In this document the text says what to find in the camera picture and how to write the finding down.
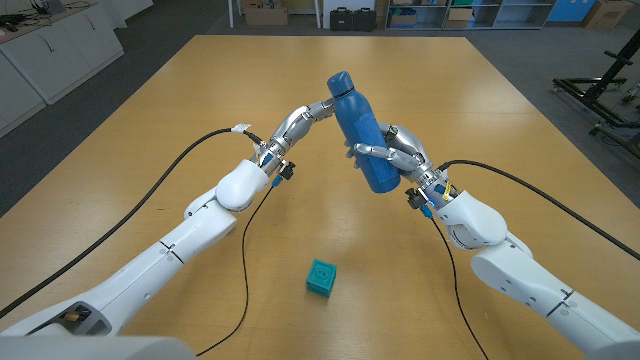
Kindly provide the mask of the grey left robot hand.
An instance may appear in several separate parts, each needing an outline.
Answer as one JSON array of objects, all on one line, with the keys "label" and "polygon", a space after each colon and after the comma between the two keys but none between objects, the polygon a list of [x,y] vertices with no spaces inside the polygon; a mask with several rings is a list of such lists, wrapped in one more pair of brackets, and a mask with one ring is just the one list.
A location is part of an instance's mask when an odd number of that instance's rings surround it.
[{"label": "grey left robot hand", "polygon": [[335,100],[330,98],[291,112],[276,128],[271,137],[259,145],[254,145],[255,154],[250,161],[268,176],[286,166],[286,153],[309,132],[313,124],[335,113]]}]

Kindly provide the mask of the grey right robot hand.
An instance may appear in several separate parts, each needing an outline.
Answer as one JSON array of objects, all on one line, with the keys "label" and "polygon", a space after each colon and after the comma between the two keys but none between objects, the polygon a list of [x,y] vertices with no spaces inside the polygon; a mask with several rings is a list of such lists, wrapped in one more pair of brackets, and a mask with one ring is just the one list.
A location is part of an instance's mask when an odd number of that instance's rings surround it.
[{"label": "grey right robot hand", "polygon": [[408,203],[413,209],[431,205],[435,210],[447,205],[458,195],[458,190],[450,184],[446,171],[437,170],[429,158],[421,141],[408,129],[400,125],[379,122],[378,127],[387,149],[380,146],[357,143],[344,145],[349,148],[346,157],[364,155],[380,158],[397,168],[398,173],[416,188],[406,191]]}]

